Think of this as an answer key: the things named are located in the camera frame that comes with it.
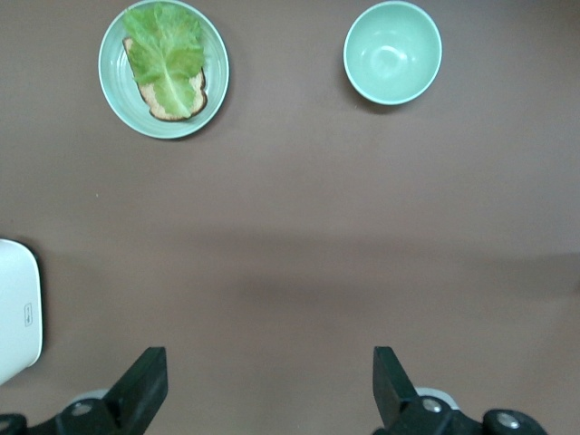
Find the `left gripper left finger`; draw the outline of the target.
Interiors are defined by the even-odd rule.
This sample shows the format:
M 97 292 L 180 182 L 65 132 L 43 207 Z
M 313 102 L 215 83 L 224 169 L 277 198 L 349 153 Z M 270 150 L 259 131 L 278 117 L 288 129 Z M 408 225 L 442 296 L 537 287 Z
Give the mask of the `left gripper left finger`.
M 59 434 L 142 434 L 169 389 L 166 349 L 150 347 L 101 398 L 74 402 L 56 417 Z

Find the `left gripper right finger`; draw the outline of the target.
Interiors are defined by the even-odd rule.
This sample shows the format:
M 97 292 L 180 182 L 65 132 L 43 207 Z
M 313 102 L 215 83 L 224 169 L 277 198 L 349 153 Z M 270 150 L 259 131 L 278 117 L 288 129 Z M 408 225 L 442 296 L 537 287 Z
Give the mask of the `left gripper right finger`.
M 417 393 L 391 347 L 373 350 L 372 393 L 382 421 L 375 434 L 443 434 L 454 417 L 443 399 Z

